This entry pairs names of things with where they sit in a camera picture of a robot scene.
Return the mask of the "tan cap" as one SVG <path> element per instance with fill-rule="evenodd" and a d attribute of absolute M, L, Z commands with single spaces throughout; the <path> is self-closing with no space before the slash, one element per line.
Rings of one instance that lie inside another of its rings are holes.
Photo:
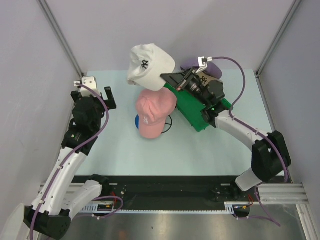
<path fill-rule="evenodd" d="M 210 75 L 207 75 L 205 74 L 204 72 L 199 72 L 197 74 L 199 76 L 199 80 L 201 82 L 201 85 L 202 86 L 207 86 L 211 81 L 216 81 L 216 82 L 219 82 L 220 80 L 215 78 L 215 77 L 212 77 Z"/>

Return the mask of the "blue mesh cap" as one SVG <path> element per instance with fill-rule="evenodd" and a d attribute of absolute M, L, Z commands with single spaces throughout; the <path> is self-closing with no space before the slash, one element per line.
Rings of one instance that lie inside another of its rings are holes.
<path fill-rule="evenodd" d="M 165 126 L 167 126 L 168 128 L 167 129 L 164 129 L 162 132 L 161 132 L 161 134 L 165 134 L 165 133 L 167 133 L 171 128 L 172 128 L 172 125 L 173 125 L 173 119 L 172 119 L 172 117 L 169 115 L 168 116 L 168 118 L 170 119 L 170 122 L 165 122 Z M 139 116 L 138 115 L 136 115 L 136 117 L 135 117 L 135 120 L 134 120 L 134 123 L 135 123 L 135 126 L 136 126 L 136 128 L 137 129 L 139 129 Z"/>

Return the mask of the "white NY cap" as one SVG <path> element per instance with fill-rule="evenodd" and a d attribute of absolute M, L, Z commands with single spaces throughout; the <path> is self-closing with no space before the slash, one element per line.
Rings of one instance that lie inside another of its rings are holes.
<path fill-rule="evenodd" d="M 166 84 L 161 74 L 171 74 L 175 68 L 175 60 L 157 45 L 136 45 L 130 50 L 127 83 L 157 92 Z"/>

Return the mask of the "pink LA cap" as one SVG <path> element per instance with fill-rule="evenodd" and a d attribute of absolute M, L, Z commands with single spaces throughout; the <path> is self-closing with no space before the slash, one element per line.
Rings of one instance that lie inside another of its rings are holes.
<path fill-rule="evenodd" d="M 158 91 L 142 90 L 135 103 L 140 135 L 146 139 L 158 138 L 165 128 L 167 117 L 172 114 L 176 105 L 177 97 L 166 87 Z"/>

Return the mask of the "purple cap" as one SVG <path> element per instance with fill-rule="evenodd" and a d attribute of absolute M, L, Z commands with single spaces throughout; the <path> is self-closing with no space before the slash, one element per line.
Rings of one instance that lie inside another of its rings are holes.
<path fill-rule="evenodd" d="M 199 62 L 197 57 L 192 57 L 188 60 L 185 60 L 180 66 L 181 70 L 188 70 L 190 68 L 199 68 Z M 203 71 L 203 73 L 216 79 L 220 79 L 223 75 L 222 70 L 212 62 L 209 62 L 207 64 L 207 68 Z"/>

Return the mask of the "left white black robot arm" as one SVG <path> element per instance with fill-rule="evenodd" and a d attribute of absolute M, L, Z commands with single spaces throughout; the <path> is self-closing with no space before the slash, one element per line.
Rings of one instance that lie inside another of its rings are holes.
<path fill-rule="evenodd" d="M 109 179 L 97 174 L 91 175 L 71 196 L 66 196 L 79 167 L 107 126 L 109 111 L 117 107 L 109 86 L 104 89 L 107 99 L 92 87 L 80 83 L 77 87 L 78 90 L 71 92 L 74 101 L 72 118 L 56 164 L 36 199 L 24 208 L 23 222 L 29 228 L 31 240 L 34 233 L 60 240 L 73 218 L 89 202 L 113 197 Z"/>

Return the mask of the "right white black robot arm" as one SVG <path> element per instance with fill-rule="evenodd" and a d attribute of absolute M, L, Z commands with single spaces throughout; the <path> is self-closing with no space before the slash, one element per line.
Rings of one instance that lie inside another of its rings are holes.
<path fill-rule="evenodd" d="M 288 167 L 292 160 L 284 136 L 277 130 L 258 130 L 236 118 L 231 108 L 223 103 L 223 83 L 211 80 L 203 85 L 201 78 L 192 68 L 179 73 L 163 73 L 160 77 L 177 92 L 188 92 L 204 105 L 201 110 L 205 122 L 232 135 L 251 151 L 251 167 L 239 175 L 230 188 L 231 196 L 242 201 L 253 187 L 266 183 L 284 172 L 289 179 Z"/>

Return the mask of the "green plastic tray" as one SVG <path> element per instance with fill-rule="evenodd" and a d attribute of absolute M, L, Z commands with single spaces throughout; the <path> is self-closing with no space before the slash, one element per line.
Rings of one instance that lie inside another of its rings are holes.
<path fill-rule="evenodd" d="M 231 108 L 231 103 L 225 99 L 223 83 L 219 81 L 214 80 L 201 86 L 200 93 L 188 92 L 186 89 L 177 91 L 168 83 L 164 87 L 177 97 L 177 109 L 197 132 L 210 125 L 215 126 L 218 114 Z"/>

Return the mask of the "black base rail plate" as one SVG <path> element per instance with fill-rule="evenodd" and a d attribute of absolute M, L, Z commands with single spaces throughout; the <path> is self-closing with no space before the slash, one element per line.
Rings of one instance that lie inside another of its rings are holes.
<path fill-rule="evenodd" d="M 236 176 L 107 176 L 102 196 L 127 211 L 217 211 L 226 202 L 257 203 L 254 188 L 236 189 Z"/>

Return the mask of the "left aluminium corner post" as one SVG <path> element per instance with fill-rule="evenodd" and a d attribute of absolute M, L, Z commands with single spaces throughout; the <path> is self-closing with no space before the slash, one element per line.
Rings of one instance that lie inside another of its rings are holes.
<path fill-rule="evenodd" d="M 54 35 L 56 36 L 62 50 L 64 51 L 65 55 L 67 56 L 68 60 L 70 61 L 73 69 L 75 70 L 76 74 L 79 78 L 84 76 L 83 71 L 70 47 L 53 11 L 51 10 L 48 2 L 46 0 L 36 0 L 38 3 L 43 15 L 45 16 L 49 26 L 51 27 Z"/>

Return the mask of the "aluminium corner post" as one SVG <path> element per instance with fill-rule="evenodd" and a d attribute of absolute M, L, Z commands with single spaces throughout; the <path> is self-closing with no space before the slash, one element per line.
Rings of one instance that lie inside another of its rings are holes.
<path fill-rule="evenodd" d="M 255 75 L 259 78 L 265 69 L 267 63 L 270 61 L 271 57 L 273 56 L 274 52 L 276 51 L 278 45 L 280 44 L 282 38 L 284 37 L 289 25 L 291 24 L 296 12 L 302 5 L 304 0 L 294 0 L 285 15 L 282 23 L 280 24 L 279 29 L 277 30 L 270 46 L 268 47 L 265 55 L 263 56 L 261 63 L 259 64 L 257 70 L 255 71 Z"/>
<path fill-rule="evenodd" d="M 65 55 L 67 56 L 68 60 L 70 61 L 73 69 L 75 70 L 76 74 L 79 78 L 84 76 L 83 71 L 70 47 L 53 11 L 51 10 L 48 2 L 46 0 L 36 0 L 38 3 L 43 15 L 45 16 L 49 26 L 51 27 L 54 35 L 56 36 L 62 50 L 64 51 Z"/>

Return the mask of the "right aluminium corner post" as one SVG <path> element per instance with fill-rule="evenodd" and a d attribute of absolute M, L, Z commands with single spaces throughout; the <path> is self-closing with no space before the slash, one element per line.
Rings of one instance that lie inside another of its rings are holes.
<path fill-rule="evenodd" d="M 255 75 L 259 78 L 265 69 L 267 63 L 270 61 L 271 57 L 273 56 L 274 52 L 276 51 L 278 45 L 280 44 L 282 38 L 284 37 L 289 25 L 291 24 L 296 12 L 302 5 L 304 0 L 294 0 L 285 15 L 282 23 L 280 24 L 279 29 L 277 30 L 270 46 L 268 47 L 265 55 L 263 56 L 261 63 L 259 64 L 257 70 L 255 71 Z"/>

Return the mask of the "aluminium frame beam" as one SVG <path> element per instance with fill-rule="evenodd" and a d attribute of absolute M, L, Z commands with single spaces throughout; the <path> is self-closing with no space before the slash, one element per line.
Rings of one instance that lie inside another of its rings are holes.
<path fill-rule="evenodd" d="M 308 204 L 302 183 L 266 183 L 257 187 L 259 199 L 264 204 Z"/>

